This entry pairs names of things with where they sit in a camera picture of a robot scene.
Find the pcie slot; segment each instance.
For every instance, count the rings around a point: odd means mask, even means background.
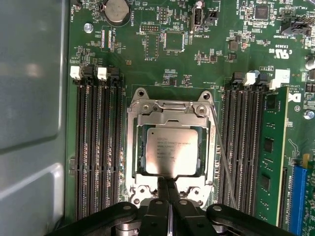
[[[243,181],[247,178],[246,173],[243,172],[243,162],[244,162],[244,150],[247,146],[247,143],[245,143],[245,135],[248,129],[248,124],[246,123],[246,117],[248,114],[248,92],[244,91],[242,93],[242,100],[241,100],[242,106],[240,107],[241,113],[239,116],[240,120],[240,128],[239,128],[239,136],[238,136],[238,153],[237,153],[237,167],[236,169],[236,178],[239,178],[238,181],[236,181],[235,186],[235,200],[238,204],[238,209],[241,209],[243,205],[241,204],[241,192],[243,191]]]
[[[279,228],[283,227],[284,223],[284,204],[285,204],[285,197],[287,189],[287,168],[283,168],[282,170],[282,181],[281,181],[281,195],[280,195],[280,209],[279,209]]]

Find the dimm slot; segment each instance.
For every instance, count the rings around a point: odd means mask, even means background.
[[[234,132],[233,132],[233,151],[232,151],[232,158],[231,158],[231,172],[232,172],[232,186],[234,189],[234,197],[237,204],[237,209],[239,208],[239,202],[236,199],[238,189],[236,188],[236,182],[241,181],[241,179],[237,178],[238,175],[238,154],[239,154],[239,134],[240,134],[240,125],[241,125],[241,117],[243,113],[243,92],[237,91],[236,92],[236,111],[235,111],[235,118],[234,118]]]
[[[234,122],[235,122],[235,111],[236,111],[236,98],[237,98],[237,91],[231,91],[230,94],[230,109],[229,109],[229,118],[228,118],[228,145],[226,149],[226,154],[229,162],[229,170],[230,174],[232,174],[232,155],[233,155],[233,147],[234,147]],[[228,190],[228,184],[226,180],[224,181],[224,203],[226,205],[230,205],[230,194]]]
[[[82,152],[83,152],[83,119],[84,119],[84,102],[85,88],[77,88],[77,120],[76,120],[76,140],[75,140],[75,162],[77,166],[75,176],[75,219],[79,220],[82,214]]]
[[[263,111],[263,93],[255,92],[254,98],[257,99],[255,106],[255,122],[256,125],[254,130],[254,140],[252,141],[252,161],[251,161],[251,184],[250,184],[250,200],[249,200],[249,215],[255,214],[255,197],[256,197],[256,182],[257,182],[257,172],[258,172],[258,161],[259,161],[259,143],[260,143],[260,132],[261,132],[261,122],[262,122],[262,111]]]
[[[224,145],[224,150],[226,151],[227,147],[227,130],[228,130],[228,116],[229,116],[229,108],[230,108],[230,91],[226,91],[224,95],[224,101],[223,101],[223,121],[222,121],[222,142]],[[219,203],[223,203],[223,193],[224,193],[224,175],[225,170],[222,166],[222,161],[220,161],[220,177],[219,177],[219,190],[218,190],[218,197],[217,201]]]
[[[102,149],[101,149],[101,169],[102,169],[102,189],[101,189],[101,208],[105,209],[110,206],[110,199],[108,196],[108,184],[110,178],[108,176],[109,169],[109,120],[110,120],[110,88],[108,86],[102,88]]]
[[[91,90],[92,100],[92,119],[91,119],[91,214],[99,211],[98,208],[98,172],[97,172],[97,132],[98,132],[98,87],[93,86]]]
[[[235,199],[238,204],[238,209],[241,209],[243,206],[241,205],[241,192],[243,191],[243,181],[244,179],[247,178],[247,176],[243,176],[243,174],[247,174],[243,172],[243,161],[244,161],[244,149],[246,148],[247,144],[245,143],[245,135],[246,132],[248,131],[247,129],[247,123],[246,123],[246,117],[248,115],[248,110],[247,110],[247,102],[248,102],[248,92],[244,91],[242,93],[242,107],[241,107],[241,114],[239,117],[240,120],[240,129],[239,129],[239,137],[238,137],[238,142],[239,142],[239,147],[238,147],[238,153],[237,153],[237,174],[236,176],[240,176],[239,181],[236,182],[235,186]]]
[[[242,169],[242,190],[240,191],[240,211],[246,212],[247,205],[249,204],[247,202],[247,196],[249,194],[247,186],[251,183],[249,177],[250,177],[250,155],[249,155],[249,149],[251,145],[251,130],[254,125],[252,120],[255,120],[253,118],[253,110],[252,110],[252,103],[253,103],[253,92],[247,91],[247,115],[246,115],[246,132],[245,132],[245,141],[244,141],[244,159],[243,159],[243,169]]]
[[[122,129],[122,89],[119,83],[116,83],[114,90],[115,97],[115,118],[114,118],[114,137],[113,137],[113,155],[112,155],[112,204],[118,202],[119,195],[119,170],[120,170],[120,152],[121,152],[121,129]]]

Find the ram slot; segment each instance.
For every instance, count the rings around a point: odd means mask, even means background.
[[[85,87],[77,88],[77,119],[76,119],[76,140],[75,140],[75,163],[77,172],[75,175],[75,219],[81,219],[82,215],[82,179],[83,179],[83,132],[85,113]]]
[[[245,212],[249,215],[254,215],[254,202],[256,193],[256,179],[258,170],[259,157],[259,137],[261,130],[262,108],[263,108],[263,93],[254,92],[252,102],[252,126],[250,134],[250,148],[249,148],[249,173],[250,178],[246,186],[246,208]]]
[[[92,117],[91,117],[91,214],[99,211],[99,146],[98,146],[98,113],[99,96],[98,86],[93,86],[91,90]]]
[[[237,209],[241,209],[241,193],[243,192],[243,181],[247,178],[246,173],[243,172],[243,162],[245,159],[245,149],[247,148],[247,144],[245,143],[245,135],[248,124],[246,123],[246,117],[248,115],[248,92],[243,91],[241,98],[241,106],[238,107],[240,111],[240,116],[238,119],[240,120],[239,124],[239,134],[238,134],[238,150],[237,150],[237,166],[235,167],[236,176],[235,178],[238,180],[235,184],[235,200],[237,203]]]
[[[255,118],[253,117],[253,110],[252,110],[252,101],[253,101],[253,92],[247,91],[246,92],[246,106],[247,106],[247,112],[245,117],[246,122],[246,129],[245,132],[245,139],[244,139],[244,158],[243,158],[243,169],[242,169],[242,186],[240,190],[240,211],[246,212],[246,196],[247,196],[247,184],[250,182],[250,171],[249,171],[249,165],[250,165],[250,157],[249,157],[249,149],[251,146],[251,129],[253,127],[253,122]]]
[[[113,88],[113,142],[112,142],[112,179],[111,179],[111,204],[118,202],[119,196],[119,171],[120,171],[120,156],[121,156],[121,130],[122,130],[122,88],[119,83],[116,83]]]
[[[102,106],[101,106],[101,116],[103,117],[102,129],[101,129],[101,143],[100,148],[100,164],[101,164],[101,208],[105,209],[110,206],[109,197],[109,186],[110,186],[110,88],[108,86],[103,86],[101,88],[102,94]]]
[[[237,101],[237,91],[231,91],[230,94],[230,108],[228,117],[228,142],[226,148],[226,155],[229,162],[230,175],[232,174],[232,158],[233,158],[233,147],[235,143],[234,139],[234,123],[236,116],[236,101]],[[230,205],[230,194],[228,184],[225,181],[224,185],[224,204]]]
[[[235,117],[234,117],[234,132],[233,132],[233,146],[232,146],[232,158],[231,158],[231,177],[232,177],[232,186],[234,189],[234,197],[236,200],[237,195],[237,189],[236,189],[236,183],[239,181],[242,181],[241,179],[237,178],[238,175],[238,154],[239,154],[239,148],[240,148],[240,126],[242,121],[242,114],[243,114],[243,91],[237,91],[236,92],[236,111],[235,111]]]
[[[279,209],[279,228],[283,227],[284,224],[284,214],[285,214],[285,197],[287,190],[287,168],[282,170],[282,180],[281,180],[281,195],[280,195],[280,209]]]
[[[229,106],[230,106],[230,93],[231,91],[226,91],[224,95],[224,101],[223,101],[223,109],[222,109],[222,141],[223,141],[223,146],[224,150],[226,151],[227,147],[227,137],[228,137],[228,116],[229,116]],[[224,193],[224,182],[225,182],[225,170],[222,165],[222,161],[220,162],[220,174],[219,174],[219,190],[218,190],[218,197],[217,201],[218,203],[223,203],[223,193]]]

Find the green circuit board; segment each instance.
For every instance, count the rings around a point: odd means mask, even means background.
[[[69,70],[71,66],[95,65],[120,69],[122,85],[122,144],[118,201],[127,201],[124,187],[124,156],[126,140],[126,108],[135,90],[146,89],[151,99],[197,100],[207,89],[212,92],[216,109],[221,111],[224,85],[234,72],[258,70],[268,81],[277,79],[287,94],[281,94],[281,110],[286,115],[274,115],[285,132],[275,130],[282,139],[283,152],[279,173],[286,169],[282,199],[283,216],[265,206],[257,206],[256,216],[288,229],[290,223],[293,166],[300,164],[304,153],[315,155],[315,119],[306,120],[305,110],[315,110],[313,91],[305,91],[314,83],[315,75],[305,68],[307,57],[315,51],[315,28],[305,34],[282,34],[282,25],[291,19],[312,19],[314,5],[304,0],[204,0],[204,12],[216,12],[216,18],[191,32],[191,13],[196,0],[129,0],[130,20],[121,27],[112,26],[100,11],[101,1],[83,0],[71,5],[69,26]],[[93,26],[91,33],[84,24]],[[77,87],[69,76],[67,104],[67,166],[65,218],[75,220],[75,176]],[[270,127],[262,123],[262,134]],[[258,172],[258,185],[261,172]],[[216,201],[217,190],[209,198]],[[311,209],[309,217],[315,216]],[[304,227],[315,227],[315,221],[304,221]]]

